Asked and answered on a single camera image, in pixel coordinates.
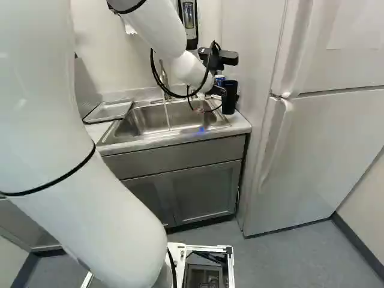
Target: sink countertop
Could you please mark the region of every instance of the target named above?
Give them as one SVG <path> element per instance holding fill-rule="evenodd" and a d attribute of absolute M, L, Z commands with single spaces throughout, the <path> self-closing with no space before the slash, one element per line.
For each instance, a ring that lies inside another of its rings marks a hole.
<path fill-rule="evenodd" d="M 225 117 L 227 118 L 230 124 L 230 126 L 228 127 L 223 127 L 212 131 L 190 134 L 175 133 L 174 135 L 170 136 L 154 137 L 151 139 L 140 139 L 111 145 L 97 145 L 97 150 L 102 156 L 107 156 L 145 149 L 159 148 L 170 145 L 177 145 L 182 143 L 190 143 L 201 140 L 229 137 L 240 134 L 247 134 L 251 132 L 251 124 L 237 110 L 233 115 L 225 115 Z M 112 124 L 113 121 L 110 121 L 99 124 L 85 125 L 85 128 L 90 137 L 97 144 Z"/>

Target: gray floor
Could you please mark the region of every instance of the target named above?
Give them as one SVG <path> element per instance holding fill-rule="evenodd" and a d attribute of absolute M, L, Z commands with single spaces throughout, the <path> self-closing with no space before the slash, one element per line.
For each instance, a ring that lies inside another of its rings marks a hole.
<path fill-rule="evenodd" d="M 237 223 L 169 235 L 169 241 L 233 245 L 236 288 L 383 288 L 384 284 L 330 221 L 244 239 Z M 68 256 L 41 259 L 29 288 L 78 288 L 86 271 Z M 95 283 L 91 288 L 105 287 Z"/>

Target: sink basin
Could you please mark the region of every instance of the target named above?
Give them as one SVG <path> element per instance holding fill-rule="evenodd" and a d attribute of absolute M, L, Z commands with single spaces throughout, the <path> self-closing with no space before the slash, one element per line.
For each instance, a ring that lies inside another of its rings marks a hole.
<path fill-rule="evenodd" d="M 203 110 L 216 108 L 212 100 L 192 100 L 191 105 L 195 109 Z M 166 110 L 164 104 L 157 101 L 155 104 L 148 101 L 134 103 L 125 118 L 111 126 L 102 138 L 102 144 L 183 133 L 202 133 L 229 126 L 220 109 L 207 113 L 192 111 L 186 100 L 170 101 L 166 104 Z"/>

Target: faucet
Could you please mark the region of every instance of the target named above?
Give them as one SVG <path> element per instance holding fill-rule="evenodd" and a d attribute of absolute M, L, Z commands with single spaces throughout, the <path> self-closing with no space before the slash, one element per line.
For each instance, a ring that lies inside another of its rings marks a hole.
<path fill-rule="evenodd" d="M 163 60 L 160 59 L 159 60 L 159 63 L 160 63 L 160 66 L 161 66 L 161 72 L 160 72 L 160 81 L 168 88 L 170 89 L 169 87 L 169 82 L 168 82 L 168 75 L 164 69 L 164 65 L 163 65 Z M 167 93 L 165 93 L 163 91 L 163 95 L 164 95 L 164 100 L 165 101 L 169 101 L 172 99 L 172 96 L 171 95 L 168 95 Z"/>

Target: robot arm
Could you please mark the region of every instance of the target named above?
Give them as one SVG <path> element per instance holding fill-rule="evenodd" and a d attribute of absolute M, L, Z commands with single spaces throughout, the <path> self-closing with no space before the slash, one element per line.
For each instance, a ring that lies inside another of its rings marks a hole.
<path fill-rule="evenodd" d="M 109 3 L 181 80 L 200 85 L 205 67 L 185 51 L 169 0 Z M 69 0 L 9 2 L 0 38 L 0 193 L 110 287 L 164 288 L 163 225 L 103 163 L 79 119 Z"/>
<path fill-rule="evenodd" d="M 195 88 L 200 86 L 206 68 L 185 50 L 185 28 L 169 0 L 108 0 L 108 3 L 171 65 L 178 79 Z M 201 92 L 208 92 L 213 85 L 214 78 L 209 73 Z"/>

